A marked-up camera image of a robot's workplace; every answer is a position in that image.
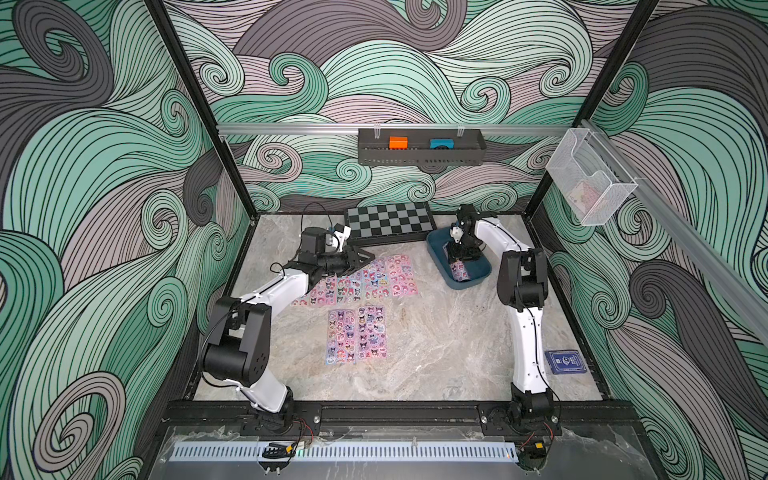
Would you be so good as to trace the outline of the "lilac small sticker sheet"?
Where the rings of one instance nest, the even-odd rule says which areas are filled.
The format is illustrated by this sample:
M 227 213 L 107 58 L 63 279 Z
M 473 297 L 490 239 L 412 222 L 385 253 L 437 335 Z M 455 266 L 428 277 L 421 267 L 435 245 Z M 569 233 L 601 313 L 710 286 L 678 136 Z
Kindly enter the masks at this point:
M 363 296 L 363 271 L 359 270 L 351 275 L 338 277 L 336 281 L 336 301 L 339 304 L 353 303 L 361 300 Z

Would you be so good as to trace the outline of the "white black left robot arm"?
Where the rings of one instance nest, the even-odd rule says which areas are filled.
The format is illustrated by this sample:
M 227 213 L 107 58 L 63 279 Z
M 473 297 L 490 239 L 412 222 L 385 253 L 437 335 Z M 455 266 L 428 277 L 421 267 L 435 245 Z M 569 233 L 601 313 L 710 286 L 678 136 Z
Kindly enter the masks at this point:
M 197 357 L 202 378 L 234 388 L 259 412 L 285 416 L 291 392 L 268 367 L 272 321 L 321 280 L 351 275 L 375 259 L 349 242 L 351 234 L 343 224 L 307 227 L 294 256 L 275 264 L 272 280 L 240 297 L 220 298 L 219 318 L 208 327 Z

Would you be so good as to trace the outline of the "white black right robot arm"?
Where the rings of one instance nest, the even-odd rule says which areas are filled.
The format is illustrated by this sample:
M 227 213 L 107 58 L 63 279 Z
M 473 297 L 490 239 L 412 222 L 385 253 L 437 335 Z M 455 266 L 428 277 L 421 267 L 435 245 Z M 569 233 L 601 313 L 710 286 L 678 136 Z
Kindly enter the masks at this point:
M 496 294 L 508 315 L 514 354 L 508 417 L 516 428 L 541 423 L 553 435 L 559 415 L 542 365 L 542 324 L 549 293 L 543 250 L 527 245 L 497 217 L 471 204 L 459 207 L 449 235 L 446 251 L 451 261 L 474 261 L 486 250 L 498 257 Z

